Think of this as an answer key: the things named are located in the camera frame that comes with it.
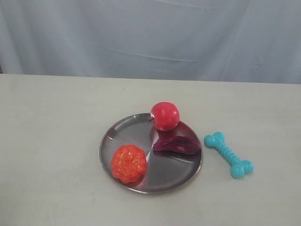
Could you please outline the white backdrop cloth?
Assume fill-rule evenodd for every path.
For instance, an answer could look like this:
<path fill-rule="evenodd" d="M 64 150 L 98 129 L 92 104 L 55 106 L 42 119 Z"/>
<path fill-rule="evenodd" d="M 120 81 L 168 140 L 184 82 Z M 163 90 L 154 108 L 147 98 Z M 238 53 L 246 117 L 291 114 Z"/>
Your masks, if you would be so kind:
<path fill-rule="evenodd" d="M 298 0 L 3 0 L 4 73 L 301 81 Z"/>

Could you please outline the orange bumpy ball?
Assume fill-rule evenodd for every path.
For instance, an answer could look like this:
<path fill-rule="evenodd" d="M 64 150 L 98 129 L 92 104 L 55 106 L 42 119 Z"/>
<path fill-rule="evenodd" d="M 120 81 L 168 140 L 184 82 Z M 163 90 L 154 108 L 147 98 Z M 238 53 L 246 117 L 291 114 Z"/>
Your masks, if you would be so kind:
<path fill-rule="evenodd" d="M 111 169 L 122 183 L 137 182 L 147 171 L 144 151 L 135 145 L 122 145 L 113 155 Z"/>

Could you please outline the purple toy sweet potato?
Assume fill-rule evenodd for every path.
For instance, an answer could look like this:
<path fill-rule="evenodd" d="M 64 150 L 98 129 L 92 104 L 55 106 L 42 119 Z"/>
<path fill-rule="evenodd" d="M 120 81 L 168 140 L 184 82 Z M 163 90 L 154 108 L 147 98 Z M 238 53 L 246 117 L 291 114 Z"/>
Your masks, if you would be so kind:
<path fill-rule="evenodd" d="M 201 144 L 196 139 L 184 136 L 160 139 L 153 145 L 153 150 L 157 152 L 171 151 L 186 155 L 196 154 L 201 149 Z"/>

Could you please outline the red apple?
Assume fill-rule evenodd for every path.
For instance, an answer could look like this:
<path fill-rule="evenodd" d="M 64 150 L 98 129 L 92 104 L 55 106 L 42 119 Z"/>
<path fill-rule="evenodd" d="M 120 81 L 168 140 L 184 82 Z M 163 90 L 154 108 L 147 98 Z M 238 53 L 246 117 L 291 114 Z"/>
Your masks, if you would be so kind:
<path fill-rule="evenodd" d="M 178 108 L 170 102 L 155 104 L 150 112 L 154 127 L 160 131 L 173 130 L 180 121 Z"/>

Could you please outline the round stainless steel plate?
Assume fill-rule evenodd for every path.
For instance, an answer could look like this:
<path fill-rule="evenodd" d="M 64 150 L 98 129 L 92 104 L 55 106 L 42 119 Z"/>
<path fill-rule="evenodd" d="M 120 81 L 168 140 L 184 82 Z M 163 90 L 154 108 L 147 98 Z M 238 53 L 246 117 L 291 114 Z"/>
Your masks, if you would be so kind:
<path fill-rule="evenodd" d="M 124 184 L 117 178 L 113 180 L 127 189 L 143 194 L 175 190 L 191 182 L 198 174 L 203 164 L 203 151 L 187 155 L 153 150 L 153 145 L 158 139 L 173 136 L 199 140 L 196 133 L 182 121 L 174 130 L 162 132 L 155 129 L 148 113 L 128 116 L 113 124 L 104 134 L 99 147 L 100 162 L 105 172 L 113 177 L 111 160 L 115 151 L 122 145 L 135 145 L 144 150 L 147 160 L 146 173 L 136 182 Z"/>

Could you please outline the teal toy bone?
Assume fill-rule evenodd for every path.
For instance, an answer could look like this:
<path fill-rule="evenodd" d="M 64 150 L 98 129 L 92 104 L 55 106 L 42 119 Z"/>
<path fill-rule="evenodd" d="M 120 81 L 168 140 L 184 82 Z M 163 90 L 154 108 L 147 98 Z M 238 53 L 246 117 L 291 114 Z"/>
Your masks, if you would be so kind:
<path fill-rule="evenodd" d="M 215 132 L 204 138 L 205 146 L 214 148 L 219 155 L 230 165 L 230 174 L 233 178 L 243 178 L 253 172 L 253 163 L 249 160 L 241 160 L 225 144 L 225 136 L 221 132 Z"/>

